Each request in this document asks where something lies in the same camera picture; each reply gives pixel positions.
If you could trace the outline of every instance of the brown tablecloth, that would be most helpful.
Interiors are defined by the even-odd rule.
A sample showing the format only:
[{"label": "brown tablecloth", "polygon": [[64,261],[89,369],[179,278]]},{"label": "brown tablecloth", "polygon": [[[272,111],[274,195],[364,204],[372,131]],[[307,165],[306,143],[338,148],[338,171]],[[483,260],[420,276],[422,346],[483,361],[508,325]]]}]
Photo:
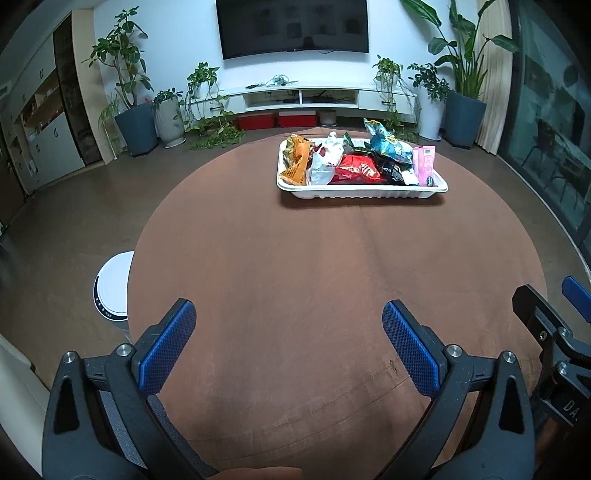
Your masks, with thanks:
[{"label": "brown tablecloth", "polygon": [[300,200],[275,184],[285,137],[221,155],[160,204],[135,250],[129,325],[137,339],[177,298],[195,303],[160,399],[218,469],[371,479],[428,404],[382,330],[384,304],[401,299],[472,355],[512,350],[531,389],[539,348],[511,296],[525,283],[545,295],[540,260],[501,198],[447,158],[449,192],[427,200]]}]

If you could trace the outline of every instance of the curtain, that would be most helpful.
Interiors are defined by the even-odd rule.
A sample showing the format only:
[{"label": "curtain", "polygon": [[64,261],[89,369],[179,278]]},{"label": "curtain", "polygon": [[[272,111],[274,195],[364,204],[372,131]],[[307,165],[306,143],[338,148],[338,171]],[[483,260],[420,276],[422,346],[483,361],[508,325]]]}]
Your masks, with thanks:
[{"label": "curtain", "polygon": [[[485,0],[478,0],[478,10],[484,3]],[[484,42],[482,34],[488,38],[499,34],[513,38],[508,0],[497,0],[482,15],[476,51],[480,51]],[[496,155],[507,116],[513,55],[492,42],[485,47],[483,55],[483,71],[488,70],[488,75],[482,83],[479,100],[486,103],[486,112],[476,143]]]}]

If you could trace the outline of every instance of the plastic tray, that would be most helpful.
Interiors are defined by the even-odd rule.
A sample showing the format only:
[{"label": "plastic tray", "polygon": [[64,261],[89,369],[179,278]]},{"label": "plastic tray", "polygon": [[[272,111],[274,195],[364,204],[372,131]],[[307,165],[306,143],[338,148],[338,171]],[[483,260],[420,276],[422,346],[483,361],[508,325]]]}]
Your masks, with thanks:
[{"label": "plastic tray", "polygon": [[[366,138],[352,138],[356,147],[362,147]],[[310,139],[316,144],[322,143],[322,138]],[[391,185],[290,185],[282,180],[279,175],[285,170],[283,151],[287,146],[287,140],[279,146],[279,160],[277,163],[277,186],[281,190],[291,192],[301,199],[312,198],[429,198],[436,193],[445,193],[448,190],[447,182],[433,170],[433,180],[436,187],[410,187]]]}]

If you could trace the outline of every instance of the wall-mounted tv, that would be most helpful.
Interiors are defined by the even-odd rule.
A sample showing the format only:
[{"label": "wall-mounted tv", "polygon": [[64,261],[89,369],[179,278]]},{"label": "wall-mounted tv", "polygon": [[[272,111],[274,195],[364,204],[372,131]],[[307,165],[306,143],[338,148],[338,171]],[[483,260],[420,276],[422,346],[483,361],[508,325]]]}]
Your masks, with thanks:
[{"label": "wall-mounted tv", "polygon": [[300,50],[369,52],[366,0],[216,0],[224,59]]}]

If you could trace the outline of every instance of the human hand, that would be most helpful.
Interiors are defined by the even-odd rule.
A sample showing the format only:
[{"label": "human hand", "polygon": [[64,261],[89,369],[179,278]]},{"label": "human hand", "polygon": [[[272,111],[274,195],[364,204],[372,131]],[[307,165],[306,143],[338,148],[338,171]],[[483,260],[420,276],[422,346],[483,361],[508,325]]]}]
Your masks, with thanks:
[{"label": "human hand", "polygon": [[302,480],[299,468],[273,466],[270,468],[235,468],[211,476],[210,480]]}]

